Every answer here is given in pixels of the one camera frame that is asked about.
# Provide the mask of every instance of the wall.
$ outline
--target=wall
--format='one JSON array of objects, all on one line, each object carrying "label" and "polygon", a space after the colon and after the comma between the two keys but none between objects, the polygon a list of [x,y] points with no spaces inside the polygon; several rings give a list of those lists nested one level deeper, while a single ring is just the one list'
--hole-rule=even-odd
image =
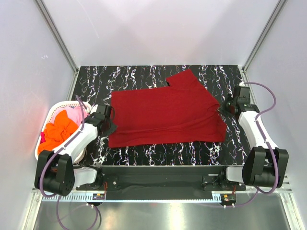
[{"label": "wall", "polygon": [[34,148],[73,72],[33,0],[0,3],[0,225],[21,229],[34,187]]},{"label": "wall", "polygon": [[[263,116],[270,136],[289,152],[287,174],[300,214],[307,226],[306,68],[307,2],[289,0],[248,69],[251,81],[269,86],[276,94],[276,108]],[[272,99],[253,86],[260,110]]]},{"label": "wall", "polygon": [[243,65],[278,0],[44,0],[77,65]]}]

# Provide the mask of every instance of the red cloth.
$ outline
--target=red cloth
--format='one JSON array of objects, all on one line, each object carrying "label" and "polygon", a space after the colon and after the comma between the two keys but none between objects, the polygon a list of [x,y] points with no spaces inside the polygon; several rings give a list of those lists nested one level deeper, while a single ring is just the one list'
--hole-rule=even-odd
[{"label": "red cloth", "polygon": [[112,92],[116,132],[109,147],[225,141],[217,100],[191,70],[168,77],[169,87]]}]

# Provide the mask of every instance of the marble pattern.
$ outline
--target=marble pattern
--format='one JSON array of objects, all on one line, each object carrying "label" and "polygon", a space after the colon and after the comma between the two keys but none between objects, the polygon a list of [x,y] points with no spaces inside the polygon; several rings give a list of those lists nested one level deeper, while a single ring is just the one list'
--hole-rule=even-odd
[{"label": "marble pattern", "polygon": [[[221,103],[242,79],[237,66],[91,66],[81,67],[73,95],[88,103],[110,104],[112,91],[167,87],[166,77],[191,69]],[[152,144],[111,149],[108,138],[90,143],[80,165],[236,165],[249,153],[244,131],[233,117],[226,141]]]}]

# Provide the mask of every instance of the white basket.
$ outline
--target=white basket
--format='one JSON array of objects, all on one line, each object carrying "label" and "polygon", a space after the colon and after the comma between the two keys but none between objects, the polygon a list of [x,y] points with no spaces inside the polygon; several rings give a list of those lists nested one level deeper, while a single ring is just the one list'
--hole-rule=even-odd
[{"label": "white basket", "polygon": [[[84,105],[86,106],[86,109],[88,111],[90,111],[92,109],[91,105],[87,102],[83,102]],[[45,127],[46,127],[46,124],[49,123],[51,121],[51,118],[53,117],[55,111],[59,108],[64,108],[64,107],[67,107],[67,106],[70,106],[72,108],[75,108],[75,107],[80,107],[79,106],[79,103],[78,101],[65,101],[65,102],[59,102],[59,103],[56,103],[54,106],[51,107],[51,109],[49,110],[49,113],[47,115],[47,118],[45,120],[45,123],[43,125],[43,128],[42,128],[42,132],[44,132],[45,130]],[[41,140],[41,136],[39,135],[39,138],[38,138],[38,141],[37,141],[37,144],[36,144],[36,148],[35,148],[35,158],[38,160],[38,154],[37,154],[37,150],[38,150],[38,146],[40,144],[40,140]],[[82,152],[77,156],[76,160],[74,161],[74,163],[78,163],[79,161],[82,160],[82,158],[84,157],[84,154],[85,154],[85,149],[82,150]]]}]

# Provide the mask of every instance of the shirt sleeve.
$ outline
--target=shirt sleeve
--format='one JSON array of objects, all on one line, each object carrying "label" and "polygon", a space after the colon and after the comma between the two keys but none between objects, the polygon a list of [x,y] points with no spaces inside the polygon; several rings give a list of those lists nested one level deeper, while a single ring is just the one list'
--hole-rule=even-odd
[{"label": "shirt sleeve", "polygon": [[190,69],[166,78],[166,82],[170,87],[176,88],[204,88]]}]

